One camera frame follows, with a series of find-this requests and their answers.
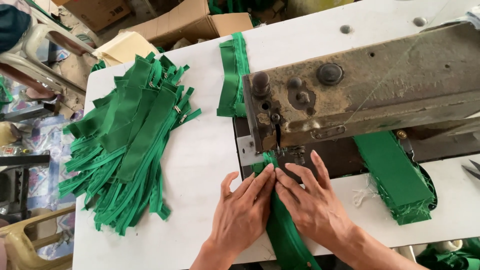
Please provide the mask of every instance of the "white table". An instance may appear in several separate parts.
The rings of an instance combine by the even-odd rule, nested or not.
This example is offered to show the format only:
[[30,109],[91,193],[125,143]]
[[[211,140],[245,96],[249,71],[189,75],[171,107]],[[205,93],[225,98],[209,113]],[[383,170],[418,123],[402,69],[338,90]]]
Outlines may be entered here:
[[[308,58],[383,42],[418,33],[427,26],[455,19],[480,0],[364,0],[301,18],[249,30],[243,33],[250,71],[257,72]],[[417,27],[415,17],[429,23]],[[352,33],[339,31],[350,25]],[[239,171],[232,121],[217,117],[216,108],[223,83],[218,44],[221,37],[167,52],[177,65],[191,68],[182,84],[195,92],[192,107],[202,108],[195,120],[177,128],[162,157],[164,199],[172,209],[167,222],[144,214],[135,228],[120,237],[107,227],[94,228],[93,213],[81,211],[84,198],[77,199],[74,270],[187,269],[211,231],[219,199],[220,182]],[[123,75],[132,63],[94,72],[88,79],[85,112],[92,100],[114,87],[113,76]],[[480,162],[480,155],[423,164],[433,179],[439,205],[432,220],[398,226],[379,197],[366,198],[358,208],[354,192],[364,189],[366,175],[334,179],[333,188],[352,220],[387,246],[403,246],[480,236],[480,181],[467,175],[460,165],[468,159]],[[231,189],[241,182],[236,179]],[[304,239],[314,255],[329,254],[310,239]],[[245,250],[236,263],[275,259],[266,234]]]

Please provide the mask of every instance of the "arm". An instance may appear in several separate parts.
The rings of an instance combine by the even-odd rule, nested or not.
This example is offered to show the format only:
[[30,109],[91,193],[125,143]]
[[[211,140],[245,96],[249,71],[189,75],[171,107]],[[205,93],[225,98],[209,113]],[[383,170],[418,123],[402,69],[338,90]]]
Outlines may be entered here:
[[326,247],[356,270],[426,270],[355,225],[333,192],[322,159],[315,151],[312,151],[311,158],[317,178],[305,167],[285,164],[289,171],[301,177],[305,189],[281,169],[275,169],[278,179],[275,189],[303,235]]
[[257,177],[250,175],[231,192],[230,183],[238,175],[232,172],[223,180],[212,233],[190,270],[227,270],[240,252],[264,233],[275,184],[273,164],[268,164]]

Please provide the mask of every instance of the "zipper slider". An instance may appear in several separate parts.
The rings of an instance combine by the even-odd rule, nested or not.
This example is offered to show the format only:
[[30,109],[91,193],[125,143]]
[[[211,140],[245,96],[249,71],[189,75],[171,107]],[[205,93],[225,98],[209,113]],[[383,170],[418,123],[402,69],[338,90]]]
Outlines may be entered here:
[[180,123],[180,124],[183,123],[183,121],[185,121],[185,118],[187,118],[187,115],[186,115],[186,114],[184,114],[184,115],[181,117],[179,123]]

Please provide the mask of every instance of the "beige plastic chair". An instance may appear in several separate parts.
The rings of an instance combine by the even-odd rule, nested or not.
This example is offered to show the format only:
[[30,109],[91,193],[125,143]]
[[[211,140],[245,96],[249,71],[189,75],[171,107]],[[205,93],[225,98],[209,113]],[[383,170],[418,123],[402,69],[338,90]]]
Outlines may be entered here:
[[0,237],[5,243],[8,270],[66,270],[72,267],[73,254],[68,254],[54,260],[40,258],[36,250],[58,242],[62,233],[57,233],[42,239],[31,241],[25,234],[25,229],[38,223],[75,211],[75,205],[33,217],[12,225],[0,228]]
[[63,29],[61,26],[50,20],[44,14],[36,9],[32,10],[32,20],[30,27],[22,39],[11,50],[0,54],[0,62],[8,64],[24,74],[40,81],[54,90],[61,91],[62,86],[71,89],[83,96],[86,91],[82,87],[76,85],[74,82],[56,73],[48,66],[44,65],[36,56],[36,50],[40,47],[42,41],[46,38],[51,42],[65,48],[66,50],[79,55],[79,52],[73,50],[66,43],[59,44],[54,40],[49,32],[54,31],[60,33],[62,36],[78,44],[85,49],[88,53],[93,53],[94,49],[79,38]]

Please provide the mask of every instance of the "cardboard box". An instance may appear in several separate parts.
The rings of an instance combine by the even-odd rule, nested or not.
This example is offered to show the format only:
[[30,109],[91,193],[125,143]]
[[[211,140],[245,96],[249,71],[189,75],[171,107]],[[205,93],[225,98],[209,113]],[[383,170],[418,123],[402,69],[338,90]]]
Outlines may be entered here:
[[182,37],[191,43],[252,29],[248,13],[209,15],[207,0],[185,0],[170,12],[124,31],[135,31],[157,47],[169,49]]
[[63,6],[90,30],[98,31],[130,13],[123,0],[52,0]]

